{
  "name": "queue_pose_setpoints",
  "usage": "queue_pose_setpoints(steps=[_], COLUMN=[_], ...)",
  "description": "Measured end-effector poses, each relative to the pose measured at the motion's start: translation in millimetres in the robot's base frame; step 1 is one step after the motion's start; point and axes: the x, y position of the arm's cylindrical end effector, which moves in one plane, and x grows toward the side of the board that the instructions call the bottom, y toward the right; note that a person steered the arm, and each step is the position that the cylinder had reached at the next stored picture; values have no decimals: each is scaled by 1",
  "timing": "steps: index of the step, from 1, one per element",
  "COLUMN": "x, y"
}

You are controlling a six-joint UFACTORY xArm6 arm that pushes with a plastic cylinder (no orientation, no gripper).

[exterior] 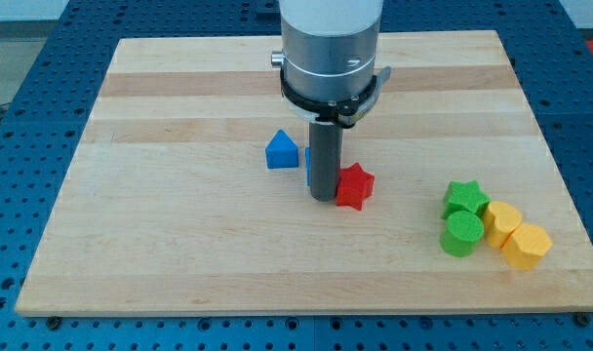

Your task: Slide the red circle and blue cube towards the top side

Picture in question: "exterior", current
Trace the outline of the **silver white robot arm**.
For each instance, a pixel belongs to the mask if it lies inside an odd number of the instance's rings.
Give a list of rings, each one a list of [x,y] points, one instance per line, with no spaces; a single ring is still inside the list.
[[[390,76],[375,73],[382,0],[280,0],[280,69],[289,108],[311,124],[350,129]]]

